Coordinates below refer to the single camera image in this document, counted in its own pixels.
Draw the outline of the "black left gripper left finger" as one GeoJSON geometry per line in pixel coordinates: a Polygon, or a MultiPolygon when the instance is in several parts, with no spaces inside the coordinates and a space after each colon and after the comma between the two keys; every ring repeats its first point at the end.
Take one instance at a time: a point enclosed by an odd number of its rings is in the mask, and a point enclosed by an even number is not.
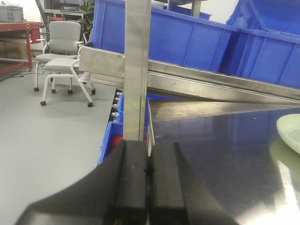
{"type": "Polygon", "coordinates": [[[89,174],[30,204],[18,225],[143,225],[147,220],[147,148],[122,140],[89,174]]]}

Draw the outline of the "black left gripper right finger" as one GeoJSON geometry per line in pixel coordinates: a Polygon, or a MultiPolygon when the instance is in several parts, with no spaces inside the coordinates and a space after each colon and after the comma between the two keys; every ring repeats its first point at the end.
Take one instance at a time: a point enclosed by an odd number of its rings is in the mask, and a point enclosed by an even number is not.
{"type": "Polygon", "coordinates": [[[155,144],[151,162],[150,224],[237,224],[195,175],[179,143],[155,144]]]}

